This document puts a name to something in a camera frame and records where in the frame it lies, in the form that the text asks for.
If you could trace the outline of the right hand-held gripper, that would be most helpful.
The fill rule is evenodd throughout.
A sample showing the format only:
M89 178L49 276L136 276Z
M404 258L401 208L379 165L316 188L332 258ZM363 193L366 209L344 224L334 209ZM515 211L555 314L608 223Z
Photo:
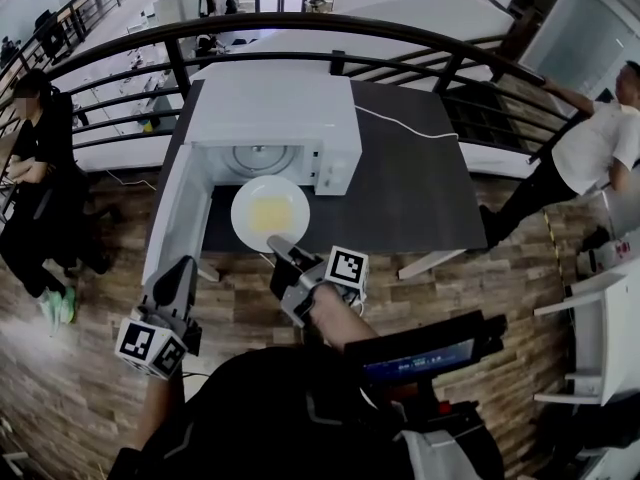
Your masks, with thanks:
M319 286L332 285L349 307L364 303L369 273L366 254L333 246L329 258L323 259L280 235L270 236L267 245L276 257L270 289L298 327L306 326Z

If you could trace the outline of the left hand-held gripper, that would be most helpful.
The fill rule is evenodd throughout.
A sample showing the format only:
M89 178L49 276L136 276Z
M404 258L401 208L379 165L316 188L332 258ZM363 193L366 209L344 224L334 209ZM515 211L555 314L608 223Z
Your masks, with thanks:
M202 328L188 315L195 303L195 259L185 255L158 269L149 293L122 320L115 355L147 376L168 380L187 354L199 355Z

